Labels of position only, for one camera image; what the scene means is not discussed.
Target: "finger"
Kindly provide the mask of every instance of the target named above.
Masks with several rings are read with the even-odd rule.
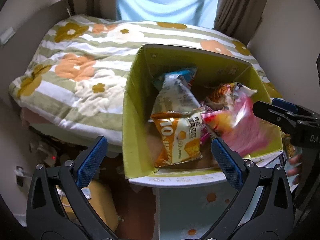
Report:
[[[302,162],[302,154],[295,155],[289,159],[290,164],[297,164]]]
[[[288,170],[287,175],[290,177],[290,176],[300,174],[301,172],[302,172],[302,164],[292,168],[291,170]]]
[[[293,184],[293,185],[299,184],[300,179],[301,179],[301,174],[299,174],[297,177],[294,178],[292,184]]]

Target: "screw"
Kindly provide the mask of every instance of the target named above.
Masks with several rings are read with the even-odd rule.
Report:
[[[71,166],[72,164],[73,164],[73,160],[67,160],[67,161],[64,163],[64,165],[67,166],[67,167]]]
[[[254,162],[253,161],[247,161],[246,162],[248,167],[253,167],[254,166]]]
[[[41,170],[42,168],[43,168],[43,164],[41,164],[41,163],[36,166],[37,170]]]

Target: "light blue curtain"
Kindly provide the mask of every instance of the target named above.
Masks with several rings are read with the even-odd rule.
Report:
[[[213,28],[217,4],[218,0],[117,0],[117,19]]]

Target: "food wrapper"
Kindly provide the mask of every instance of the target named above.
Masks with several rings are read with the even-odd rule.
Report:
[[[282,143],[284,145],[284,149],[287,153],[287,156],[289,158],[293,157],[296,152],[296,148],[290,143],[290,139],[291,139],[290,134],[281,132],[281,137],[282,137]]]
[[[234,101],[239,98],[241,93],[251,97],[256,92],[256,90],[252,90],[241,83],[226,83],[216,87],[204,102],[213,110],[227,109],[232,111]]]
[[[204,107],[204,110],[206,113],[213,112],[213,110],[209,106],[206,106],[204,104],[204,102],[200,102],[200,105],[201,105],[201,107]],[[202,126],[201,126],[200,144],[204,145],[209,138],[210,138],[210,133],[209,133],[205,123],[203,122]]]
[[[163,74],[163,84],[155,104],[152,114],[159,113],[190,113],[200,107],[199,102],[190,92],[188,82],[184,75],[177,72]]]
[[[201,113],[204,108],[190,113],[153,114],[157,130],[161,134],[164,148],[155,162],[155,167],[163,167],[201,158],[200,135]]]
[[[273,126],[253,114],[253,103],[244,92],[233,104],[232,111],[219,110],[201,114],[202,119],[241,157],[268,146],[274,138]]]
[[[155,79],[152,83],[156,87],[156,89],[160,91],[162,89],[165,76],[169,74],[172,76],[176,76],[175,78],[180,78],[181,81],[184,83],[184,85],[190,90],[193,79],[195,78],[196,72],[197,72],[196,67],[180,69],[178,71],[164,73],[161,76],[159,76],[157,79]]]

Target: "floral comforter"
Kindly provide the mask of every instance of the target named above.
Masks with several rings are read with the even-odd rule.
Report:
[[[9,92],[21,107],[87,138],[122,144],[122,105],[128,71],[146,43],[210,50],[250,62],[271,97],[278,93],[248,49],[215,30],[165,22],[110,22],[72,16],[44,36],[25,75]]]

